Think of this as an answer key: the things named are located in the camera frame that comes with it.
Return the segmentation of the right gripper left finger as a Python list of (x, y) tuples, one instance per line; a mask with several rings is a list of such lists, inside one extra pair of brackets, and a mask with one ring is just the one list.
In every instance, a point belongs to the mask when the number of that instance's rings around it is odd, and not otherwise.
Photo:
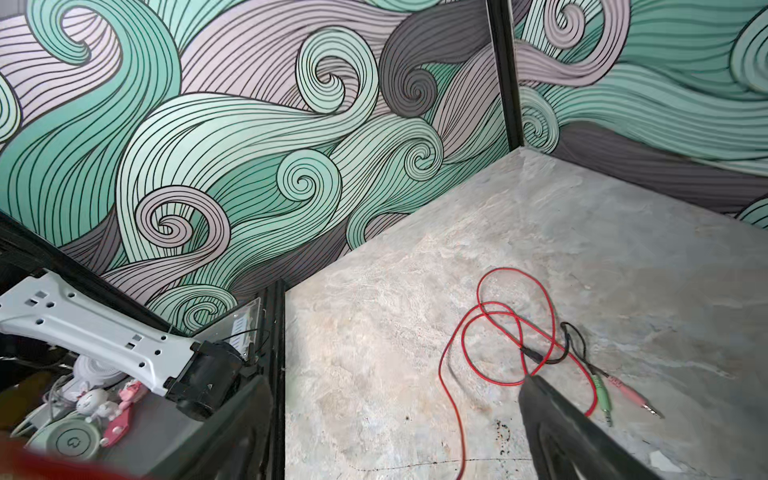
[(257, 376), (181, 446), (156, 465), (149, 479), (260, 479), (270, 437), (273, 396)]

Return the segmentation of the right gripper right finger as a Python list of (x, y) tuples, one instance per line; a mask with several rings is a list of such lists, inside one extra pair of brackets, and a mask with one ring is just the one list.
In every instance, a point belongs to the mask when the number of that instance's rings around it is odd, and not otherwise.
[(539, 376), (523, 383), (518, 403), (540, 479), (656, 479)]

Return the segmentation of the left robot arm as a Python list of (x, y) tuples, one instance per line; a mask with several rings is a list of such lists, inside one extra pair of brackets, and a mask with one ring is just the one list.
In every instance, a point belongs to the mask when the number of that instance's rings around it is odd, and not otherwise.
[(239, 385), (245, 362), (227, 342), (152, 328), (76, 290), (58, 274), (28, 276), (1, 294), (1, 332), (104, 362), (204, 421)]

